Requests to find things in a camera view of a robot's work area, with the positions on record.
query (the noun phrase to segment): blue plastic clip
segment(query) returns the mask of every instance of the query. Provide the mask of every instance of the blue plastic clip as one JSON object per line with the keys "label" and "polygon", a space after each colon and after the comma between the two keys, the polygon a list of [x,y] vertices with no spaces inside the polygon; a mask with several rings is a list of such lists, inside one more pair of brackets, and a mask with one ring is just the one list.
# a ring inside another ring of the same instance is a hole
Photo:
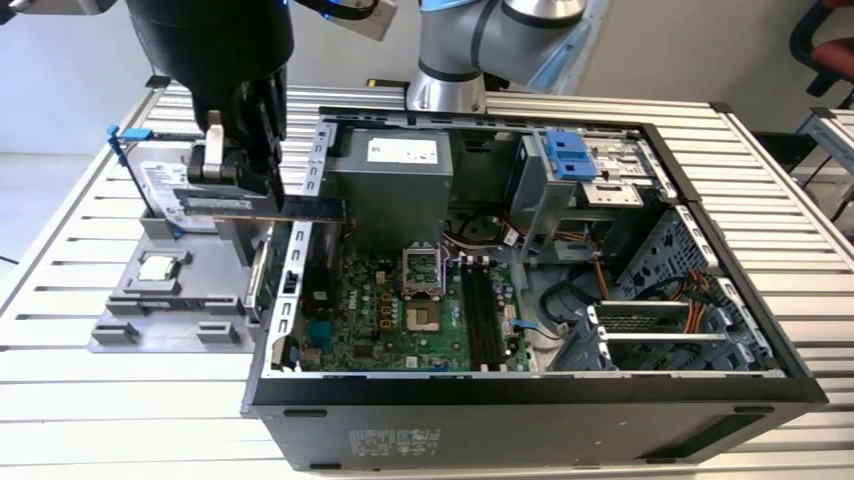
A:
{"label": "blue plastic clip", "polygon": [[539,328],[539,323],[536,322],[528,322],[524,320],[511,320],[510,324],[515,327],[515,328],[531,328],[534,330],[536,330]]}
{"label": "blue plastic clip", "polygon": [[107,129],[107,143],[109,144],[109,148],[112,148],[112,152],[119,157],[119,164],[123,167],[128,166],[128,157],[124,154],[124,150],[121,149],[121,142],[119,141],[119,125],[111,125]]}
{"label": "blue plastic clip", "polygon": [[125,128],[119,140],[125,142],[144,142],[155,138],[155,132],[149,128]]}
{"label": "blue plastic clip", "polygon": [[546,154],[555,164],[555,178],[560,180],[596,178],[596,166],[578,133],[546,132]]}

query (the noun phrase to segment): orange wires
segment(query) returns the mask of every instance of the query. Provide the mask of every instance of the orange wires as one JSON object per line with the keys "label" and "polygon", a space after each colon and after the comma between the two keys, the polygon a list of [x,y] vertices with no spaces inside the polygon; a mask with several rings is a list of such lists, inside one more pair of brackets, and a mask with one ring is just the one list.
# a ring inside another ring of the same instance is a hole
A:
{"label": "orange wires", "polygon": [[604,274],[602,273],[602,264],[599,263],[599,257],[602,256],[602,251],[599,250],[600,245],[599,242],[594,243],[594,251],[592,251],[592,266],[596,269],[596,280],[599,282],[599,293],[602,294],[602,300],[608,299],[608,288],[604,283]]}

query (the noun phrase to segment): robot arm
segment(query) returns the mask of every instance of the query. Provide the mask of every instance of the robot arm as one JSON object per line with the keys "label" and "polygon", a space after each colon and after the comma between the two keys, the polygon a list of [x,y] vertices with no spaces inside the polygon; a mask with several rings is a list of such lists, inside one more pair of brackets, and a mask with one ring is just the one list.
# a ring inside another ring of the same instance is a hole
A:
{"label": "robot arm", "polygon": [[590,36],[586,0],[424,0],[411,110],[486,111],[482,73],[554,89]]}

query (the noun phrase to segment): blue tab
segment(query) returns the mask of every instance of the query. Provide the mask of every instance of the blue tab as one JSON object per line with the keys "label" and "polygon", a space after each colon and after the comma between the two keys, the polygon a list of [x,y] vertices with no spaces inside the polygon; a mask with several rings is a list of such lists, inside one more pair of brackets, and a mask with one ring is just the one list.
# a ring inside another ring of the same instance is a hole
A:
{"label": "blue tab", "polygon": [[575,132],[546,132],[546,153],[555,165],[555,178],[592,180],[596,166],[587,154],[582,136]]}
{"label": "blue tab", "polygon": [[148,128],[125,128],[119,138],[128,142],[144,142],[145,140],[151,140],[155,132]]}
{"label": "blue tab", "polygon": [[424,0],[421,2],[421,12],[436,12],[448,8],[459,7],[476,0]]}
{"label": "blue tab", "polygon": [[539,328],[539,323],[528,322],[528,321],[524,321],[524,320],[511,320],[510,324],[516,328],[531,328],[534,330],[536,330]]}

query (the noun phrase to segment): slotted aluminum surface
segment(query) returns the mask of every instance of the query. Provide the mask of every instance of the slotted aluminum surface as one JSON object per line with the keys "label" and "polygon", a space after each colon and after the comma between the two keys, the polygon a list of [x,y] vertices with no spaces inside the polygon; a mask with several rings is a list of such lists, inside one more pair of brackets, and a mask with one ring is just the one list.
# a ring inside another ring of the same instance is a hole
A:
{"label": "slotted aluminum surface", "polygon": [[854,110],[812,110],[803,130],[854,175]]}
{"label": "slotted aluminum surface", "polygon": [[[281,165],[301,182],[320,105],[400,108],[397,90],[292,87]],[[738,120],[702,103],[491,94],[494,114],[658,126],[730,245],[827,391],[830,405],[696,467],[603,469],[596,478],[854,477],[854,273],[850,248]],[[171,87],[127,124],[192,132]],[[273,478],[291,474],[267,430],[239,417],[248,355],[93,355],[104,299],[133,252],[141,202],[104,151],[18,270],[0,317],[0,471],[14,478]],[[348,478],[373,478],[353,473]],[[400,472],[435,478],[437,472]],[[447,471],[441,478],[583,478],[588,470]]]}

